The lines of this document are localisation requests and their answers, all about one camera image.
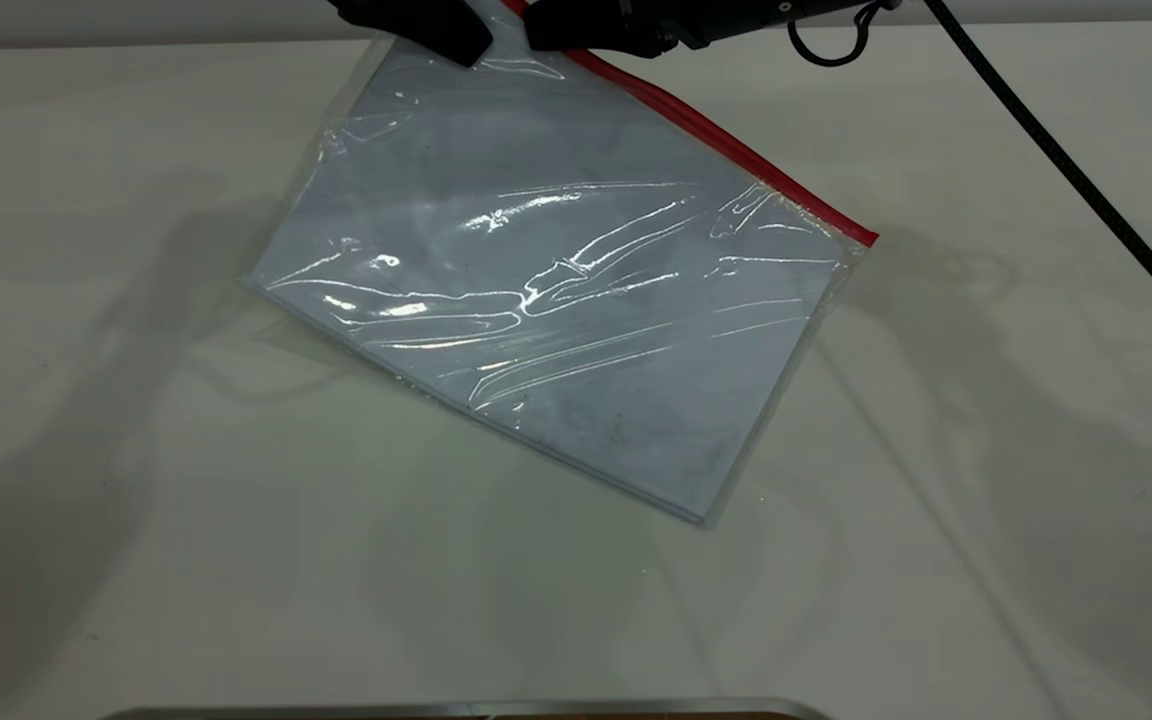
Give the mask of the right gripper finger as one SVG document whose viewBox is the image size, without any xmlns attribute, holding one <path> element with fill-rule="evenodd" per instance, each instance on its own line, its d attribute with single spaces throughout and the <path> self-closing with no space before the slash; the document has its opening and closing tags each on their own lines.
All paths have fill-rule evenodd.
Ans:
<svg viewBox="0 0 1152 720">
<path fill-rule="evenodd" d="M 524 10 L 531 50 L 609 50 L 631 53 L 627 1 L 535 1 Z"/>
</svg>

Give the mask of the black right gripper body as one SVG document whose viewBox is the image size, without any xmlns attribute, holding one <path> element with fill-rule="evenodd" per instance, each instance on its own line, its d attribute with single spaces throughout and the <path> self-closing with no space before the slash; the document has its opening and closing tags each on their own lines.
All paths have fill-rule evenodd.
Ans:
<svg viewBox="0 0 1152 720">
<path fill-rule="evenodd" d="M 634 18 L 645 26 L 635 56 L 657 58 L 679 45 L 704 50 L 713 41 L 799 18 L 797 1 L 636 1 Z"/>
</svg>

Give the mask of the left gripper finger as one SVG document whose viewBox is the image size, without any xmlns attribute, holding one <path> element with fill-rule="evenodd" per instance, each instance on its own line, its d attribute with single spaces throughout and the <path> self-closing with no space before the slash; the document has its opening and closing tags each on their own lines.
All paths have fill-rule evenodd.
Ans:
<svg viewBox="0 0 1152 720">
<path fill-rule="evenodd" d="M 378 29 L 433 51 L 435 55 L 470 68 L 488 47 L 493 35 L 467 1 L 332 1 L 351 26 Z"/>
</svg>

